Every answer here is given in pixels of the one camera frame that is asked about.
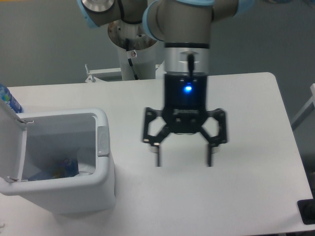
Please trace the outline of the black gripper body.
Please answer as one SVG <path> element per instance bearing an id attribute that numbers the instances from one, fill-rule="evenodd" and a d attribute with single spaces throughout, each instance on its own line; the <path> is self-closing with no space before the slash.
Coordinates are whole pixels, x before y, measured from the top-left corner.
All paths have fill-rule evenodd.
<path id="1" fill-rule="evenodd" d="M 195 56 L 187 55 L 187 72 L 164 76 L 164 108 L 162 118 L 165 128 L 175 134 L 204 133 L 207 120 L 206 86 L 207 75 L 195 72 Z"/>

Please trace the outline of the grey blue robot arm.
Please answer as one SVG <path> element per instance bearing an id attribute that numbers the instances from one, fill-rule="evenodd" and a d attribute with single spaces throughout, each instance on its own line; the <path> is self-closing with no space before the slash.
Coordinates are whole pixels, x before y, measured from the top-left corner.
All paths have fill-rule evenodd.
<path id="1" fill-rule="evenodd" d="M 213 22 L 249 10 L 252 0 L 80 0 L 78 6 L 90 27 L 122 21 L 120 41 L 135 52 L 130 27 L 138 26 L 153 41 L 162 41 L 164 61 L 164 107 L 146 108 L 144 143 L 160 153 L 162 141 L 171 133 L 200 133 L 207 141 L 207 164 L 214 148 L 228 141 L 226 112 L 206 110 L 208 53 Z"/>

